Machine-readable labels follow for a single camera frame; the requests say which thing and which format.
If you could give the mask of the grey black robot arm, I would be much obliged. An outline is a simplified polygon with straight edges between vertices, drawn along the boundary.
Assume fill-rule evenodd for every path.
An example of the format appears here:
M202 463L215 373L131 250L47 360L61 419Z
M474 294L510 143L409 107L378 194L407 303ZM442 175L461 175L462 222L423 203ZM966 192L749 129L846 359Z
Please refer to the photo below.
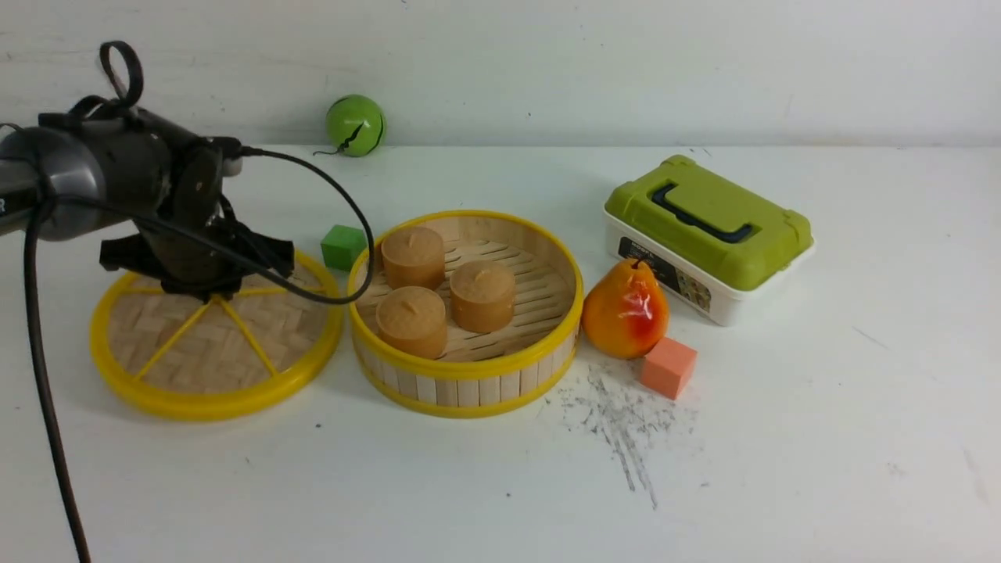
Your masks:
M3 138L3 234L26 229L52 199L40 239L131 221L136 234L103 240L99 263L167 293L231 298L257 270L293 274L293 243L250 231L223 195L223 179L241 171L241 142L204 138L142 108L144 75L127 42L104 42L98 58L114 99L89 95Z

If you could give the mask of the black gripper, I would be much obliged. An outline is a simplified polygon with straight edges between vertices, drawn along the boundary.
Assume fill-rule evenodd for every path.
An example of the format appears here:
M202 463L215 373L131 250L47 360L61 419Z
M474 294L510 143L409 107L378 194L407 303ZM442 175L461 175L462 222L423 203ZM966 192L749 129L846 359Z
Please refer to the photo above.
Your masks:
M103 240L99 263L104 270L126 270L160 282L165 293L193 296L207 302L241 289L254 269L239 266L221 253L162 228L137 227L138 234ZM296 270L296 249L289 240L268 238L240 221L214 218L198 234L239 254L264 270L289 278Z

